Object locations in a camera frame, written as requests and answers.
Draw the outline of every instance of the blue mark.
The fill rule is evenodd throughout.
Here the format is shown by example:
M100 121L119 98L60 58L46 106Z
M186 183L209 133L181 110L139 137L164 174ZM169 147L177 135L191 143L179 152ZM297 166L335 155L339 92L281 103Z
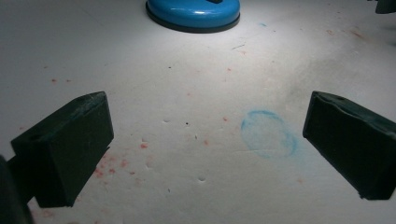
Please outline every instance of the blue mark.
M264 158L286 158L297 148L283 119L270 111L249 112L242 121L241 134L247 147Z

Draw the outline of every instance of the blue round object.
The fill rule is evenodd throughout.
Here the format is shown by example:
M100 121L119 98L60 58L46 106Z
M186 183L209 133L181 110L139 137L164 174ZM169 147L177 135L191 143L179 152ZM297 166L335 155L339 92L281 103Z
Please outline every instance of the blue round object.
M171 29L212 33L239 22L239 0L148 0L148 15Z

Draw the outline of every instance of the black block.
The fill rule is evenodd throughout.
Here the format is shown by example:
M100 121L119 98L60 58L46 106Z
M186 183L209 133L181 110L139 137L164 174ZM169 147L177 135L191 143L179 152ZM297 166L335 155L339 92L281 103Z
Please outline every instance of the black block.
M72 206L113 137L104 92L49 115L11 142L16 157L9 168L21 197L35 196L40 207Z
M314 91L303 136L368 200L396 186L396 124L346 98Z

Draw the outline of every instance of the blue ring mark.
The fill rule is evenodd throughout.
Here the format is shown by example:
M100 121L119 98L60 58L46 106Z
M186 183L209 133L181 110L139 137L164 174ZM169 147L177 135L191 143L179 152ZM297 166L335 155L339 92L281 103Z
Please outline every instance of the blue ring mark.
M264 158L286 158L297 148L297 140L283 119L271 111L247 113L241 135L247 147Z

